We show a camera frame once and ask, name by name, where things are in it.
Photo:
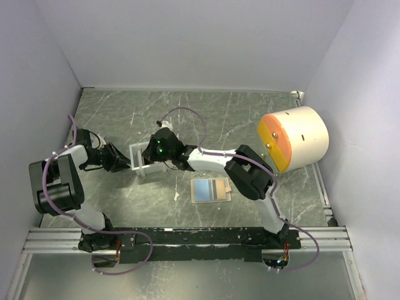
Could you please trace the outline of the white card tray box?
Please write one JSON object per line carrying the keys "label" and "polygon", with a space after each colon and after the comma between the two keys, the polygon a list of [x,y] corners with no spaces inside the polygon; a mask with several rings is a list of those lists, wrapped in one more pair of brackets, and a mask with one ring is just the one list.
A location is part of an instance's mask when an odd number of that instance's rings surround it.
{"label": "white card tray box", "polygon": [[148,144],[148,142],[139,142],[129,145],[131,170],[142,178],[152,173],[165,173],[167,171],[167,166],[164,163],[151,162],[145,157],[144,150]]}

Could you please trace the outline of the beige card holder wallet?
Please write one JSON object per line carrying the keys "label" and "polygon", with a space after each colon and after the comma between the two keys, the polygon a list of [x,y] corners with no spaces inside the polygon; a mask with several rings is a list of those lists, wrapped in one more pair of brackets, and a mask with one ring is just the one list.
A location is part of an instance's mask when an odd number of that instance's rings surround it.
{"label": "beige card holder wallet", "polygon": [[[226,180],[226,196],[227,199],[223,201],[215,201],[212,199],[211,180],[212,179],[225,179]],[[193,204],[208,204],[208,203],[222,203],[231,202],[232,187],[227,177],[217,177],[210,179],[192,179],[191,180],[191,202]]]}

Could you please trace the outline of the gold VIP card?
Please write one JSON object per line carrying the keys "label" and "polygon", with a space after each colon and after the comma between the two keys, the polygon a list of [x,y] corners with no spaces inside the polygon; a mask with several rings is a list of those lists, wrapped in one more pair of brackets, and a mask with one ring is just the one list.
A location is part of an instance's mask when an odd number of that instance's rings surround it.
{"label": "gold VIP card", "polygon": [[212,179],[211,180],[211,191],[212,191],[212,199],[215,201],[223,201],[227,199],[226,192],[226,180],[221,179]]}

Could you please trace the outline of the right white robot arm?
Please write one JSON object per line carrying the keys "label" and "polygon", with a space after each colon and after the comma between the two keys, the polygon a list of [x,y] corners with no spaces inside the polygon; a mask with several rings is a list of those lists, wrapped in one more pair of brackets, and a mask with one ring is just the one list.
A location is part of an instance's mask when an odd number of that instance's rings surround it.
{"label": "right white robot arm", "polygon": [[254,201],[266,231],[266,244],[277,249],[286,242],[289,226],[273,199],[276,177],[269,165],[248,145],[242,144],[228,151],[208,150],[184,144],[165,127],[151,136],[142,157],[151,163],[170,161],[180,171],[226,174],[245,198]]}

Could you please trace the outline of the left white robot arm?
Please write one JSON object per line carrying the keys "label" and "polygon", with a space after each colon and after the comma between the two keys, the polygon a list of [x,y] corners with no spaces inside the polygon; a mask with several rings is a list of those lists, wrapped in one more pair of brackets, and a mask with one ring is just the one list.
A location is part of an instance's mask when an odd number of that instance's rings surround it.
{"label": "left white robot arm", "polygon": [[75,129],[72,143],[53,156],[52,160],[29,165],[36,210],[42,215],[62,216],[76,221],[81,227],[78,249],[91,253],[112,248],[117,234],[110,219],[85,201],[78,171],[103,169],[116,173],[129,169],[130,159],[113,143],[87,129]]}

